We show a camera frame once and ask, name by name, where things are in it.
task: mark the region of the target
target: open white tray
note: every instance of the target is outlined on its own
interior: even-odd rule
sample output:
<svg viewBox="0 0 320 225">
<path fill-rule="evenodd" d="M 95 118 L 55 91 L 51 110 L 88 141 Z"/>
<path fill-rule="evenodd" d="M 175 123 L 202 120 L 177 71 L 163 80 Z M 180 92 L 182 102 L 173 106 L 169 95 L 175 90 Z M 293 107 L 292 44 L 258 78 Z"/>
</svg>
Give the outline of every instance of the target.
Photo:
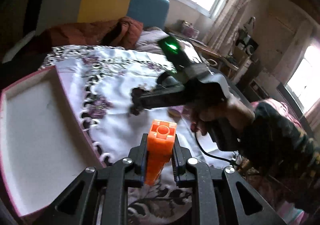
<svg viewBox="0 0 320 225">
<path fill-rule="evenodd" d="M 0 117 L 1 174 L 20 217 L 49 205 L 86 167 L 103 167 L 55 67 L 4 89 Z"/>
</svg>

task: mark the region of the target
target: green light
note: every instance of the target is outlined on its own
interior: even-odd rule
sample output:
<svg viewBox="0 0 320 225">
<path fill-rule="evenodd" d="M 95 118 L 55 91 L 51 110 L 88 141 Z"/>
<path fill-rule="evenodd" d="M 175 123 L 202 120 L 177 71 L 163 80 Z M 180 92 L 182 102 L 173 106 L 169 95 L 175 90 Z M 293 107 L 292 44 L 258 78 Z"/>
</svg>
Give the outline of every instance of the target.
<svg viewBox="0 0 320 225">
<path fill-rule="evenodd" d="M 173 44 L 168 44 L 167 42 L 164 42 L 167 46 L 169 46 L 171 49 L 173 49 L 173 50 L 177 50 L 178 49 L 178 47 L 176 47 L 175 45 L 173 45 Z"/>
</svg>

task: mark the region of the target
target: black cable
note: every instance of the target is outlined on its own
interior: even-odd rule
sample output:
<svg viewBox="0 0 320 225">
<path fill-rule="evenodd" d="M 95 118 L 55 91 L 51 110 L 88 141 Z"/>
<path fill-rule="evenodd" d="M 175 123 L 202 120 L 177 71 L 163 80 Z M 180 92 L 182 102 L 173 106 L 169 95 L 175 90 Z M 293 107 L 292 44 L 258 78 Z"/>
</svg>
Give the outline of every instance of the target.
<svg viewBox="0 0 320 225">
<path fill-rule="evenodd" d="M 198 147 L 200 148 L 201 152 L 204 153 L 206 156 L 209 156 L 209 157 L 212 157 L 212 158 L 215 158 L 215 159 L 218 159 L 218 160 L 226 161 L 226 162 L 228 162 L 230 164 L 233 164 L 236 167 L 242 169 L 242 167 L 239 166 L 234 160 L 229 160 L 229 159 L 226 159 L 226 158 L 223 158 L 223 157 L 214 156 L 214 155 L 211 155 L 211 154 L 207 153 L 206 151 L 204 151 L 204 149 L 202 148 L 202 146 L 200 145 L 200 143 L 198 141 L 198 137 L 197 137 L 196 132 L 194 132 L 194 134 L 195 134 L 195 139 L 196 139 L 196 143 L 197 143 Z"/>
</svg>

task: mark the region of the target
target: screw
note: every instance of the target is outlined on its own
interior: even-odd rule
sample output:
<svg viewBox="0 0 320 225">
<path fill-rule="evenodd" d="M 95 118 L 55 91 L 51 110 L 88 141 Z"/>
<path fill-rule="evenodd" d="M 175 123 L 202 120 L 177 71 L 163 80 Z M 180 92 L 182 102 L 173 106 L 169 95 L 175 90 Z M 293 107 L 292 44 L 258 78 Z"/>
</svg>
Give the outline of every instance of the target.
<svg viewBox="0 0 320 225">
<path fill-rule="evenodd" d="M 92 166 L 90 166 L 90 167 L 87 167 L 86 169 L 85 169 L 85 171 L 87 172 L 87 173 L 92 173 L 92 172 L 94 172 L 96 169 L 94 168 L 94 167 L 92 167 Z"/>
<path fill-rule="evenodd" d="M 194 158 L 194 157 L 189 158 L 189 159 L 188 159 L 188 163 L 189 163 L 189 164 L 197 164 L 197 163 L 198 163 L 198 159 L 196 159 L 196 158 Z"/>
<path fill-rule="evenodd" d="M 124 164 L 131 164 L 131 163 L 132 163 L 132 159 L 129 158 L 129 157 L 126 157 L 126 158 L 122 159 L 122 162 L 123 162 Z"/>
<path fill-rule="evenodd" d="M 235 169 L 232 167 L 232 166 L 227 166 L 225 169 L 224 169 L 228 174 L 232 174 L 235 172 Z"/>
</svg>

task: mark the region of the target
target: orange plastic object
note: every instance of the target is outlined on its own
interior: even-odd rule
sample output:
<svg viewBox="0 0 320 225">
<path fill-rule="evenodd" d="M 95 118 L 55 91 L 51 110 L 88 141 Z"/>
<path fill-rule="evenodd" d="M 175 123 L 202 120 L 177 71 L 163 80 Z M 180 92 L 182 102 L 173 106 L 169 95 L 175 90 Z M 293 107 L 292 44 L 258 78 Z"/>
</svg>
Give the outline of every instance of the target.
<svg viewBox="0 0 320 225">
<path fill-rule="evenodd" d="M 154 185 L 164 165 L 170 161 L 177 124 L 154 119 L 148 134 L 148 164 L 145 183 Z"/>
</svg>

